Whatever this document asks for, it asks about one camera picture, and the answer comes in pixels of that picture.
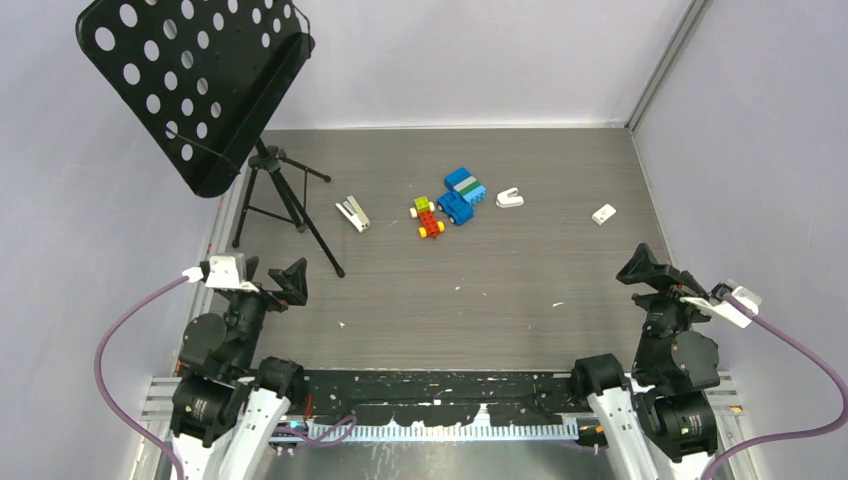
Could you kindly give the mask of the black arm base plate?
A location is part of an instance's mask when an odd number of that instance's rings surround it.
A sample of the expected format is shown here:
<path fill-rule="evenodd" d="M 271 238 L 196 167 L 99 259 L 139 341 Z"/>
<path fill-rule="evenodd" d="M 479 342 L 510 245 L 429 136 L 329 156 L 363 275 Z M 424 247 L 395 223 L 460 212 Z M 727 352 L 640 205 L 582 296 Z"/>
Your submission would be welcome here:
<path fill-rule="evenodd" d="M 290 412 L 331 425 L 352 415 L 359 426 L 546 426 L 589 415 L 562 372 L 308 370 Z"/>

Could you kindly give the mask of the white staple box sleeve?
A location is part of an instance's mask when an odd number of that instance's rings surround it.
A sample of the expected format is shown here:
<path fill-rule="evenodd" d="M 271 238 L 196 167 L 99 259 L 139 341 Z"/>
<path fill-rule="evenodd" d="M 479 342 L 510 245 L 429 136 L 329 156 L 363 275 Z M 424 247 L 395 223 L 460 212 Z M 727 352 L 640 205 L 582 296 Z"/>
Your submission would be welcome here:
<path fill-rule="evenodd" d="M 598 226 L 603 225 L 612 216 L 617 213 L 617 210 L 610 204 L 604 204 L 591 215 L 591 220 Z"/>

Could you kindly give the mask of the white and green stapler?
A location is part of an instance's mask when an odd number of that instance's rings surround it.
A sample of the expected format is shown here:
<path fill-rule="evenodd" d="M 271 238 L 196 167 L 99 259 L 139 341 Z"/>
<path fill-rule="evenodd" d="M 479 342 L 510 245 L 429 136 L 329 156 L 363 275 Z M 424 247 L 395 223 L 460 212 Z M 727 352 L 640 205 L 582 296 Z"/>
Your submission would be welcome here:
<path fill-rule="evenodd" d="M 347 196 L 341 203 L 336 203 L 335 206 L 358 233 L 363 233 L 370 227 L 369 218 L 353 196 Z"/>

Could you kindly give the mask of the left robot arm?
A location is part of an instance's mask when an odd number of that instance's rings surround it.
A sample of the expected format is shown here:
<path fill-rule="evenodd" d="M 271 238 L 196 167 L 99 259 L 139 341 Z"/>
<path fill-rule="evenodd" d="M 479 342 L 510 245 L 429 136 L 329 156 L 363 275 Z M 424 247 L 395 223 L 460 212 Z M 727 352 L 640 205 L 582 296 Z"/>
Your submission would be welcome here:
<path fill-rule="evenodd" d="M 307 261 L 269 270 L 273 289 L 255 282 L 258 263 L 217 254 L 182 273 L 228 306 L 190 320 L 183 332 L 170 420 L 174 479 L 252 478 L 283 414 L 305 405 L 303 367 L 274 356 L 256 362 L 254 354 L 267 313 L 306 304 Z"/>

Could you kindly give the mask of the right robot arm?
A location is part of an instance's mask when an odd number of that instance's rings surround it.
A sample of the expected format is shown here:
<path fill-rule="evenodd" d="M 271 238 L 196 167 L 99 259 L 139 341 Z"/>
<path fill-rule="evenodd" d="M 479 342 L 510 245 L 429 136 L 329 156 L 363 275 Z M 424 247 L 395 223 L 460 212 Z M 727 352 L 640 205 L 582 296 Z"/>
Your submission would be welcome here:
<path fill-rule="evenodd" d="M 645 243 L 616 278 L 652 289 L 632 297 L 646 317 L 631 371 L 611 353 L 579 359 L 570 399 L 597 416 L 615 478 L 698 479 L 719 440 L 706 395 L 720 384 L 718 346 L 692 328 L 710 319 L 693 304 L 707 292 Z"/>

